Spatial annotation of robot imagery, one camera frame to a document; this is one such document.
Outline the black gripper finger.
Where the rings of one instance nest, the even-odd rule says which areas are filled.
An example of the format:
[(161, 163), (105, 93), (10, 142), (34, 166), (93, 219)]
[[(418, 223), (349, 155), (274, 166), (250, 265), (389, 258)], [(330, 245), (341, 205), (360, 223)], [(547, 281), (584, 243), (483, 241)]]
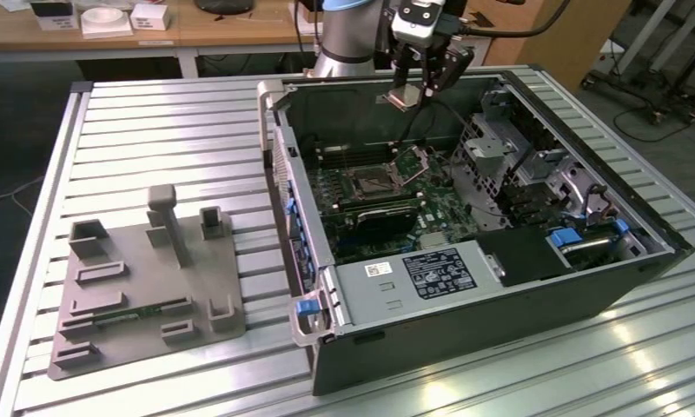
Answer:
[(439, 77), (443, 73), (444, 59), (433, 56), (432, 54), (423, 55), (423, 85), (427, 91), (437, 92), (439, 88)]
[(394, 69), (390, 88), (397, 89), (406, 83), (410, 66), (410, 48), (405, 43), (398, 43), (390, 58)]

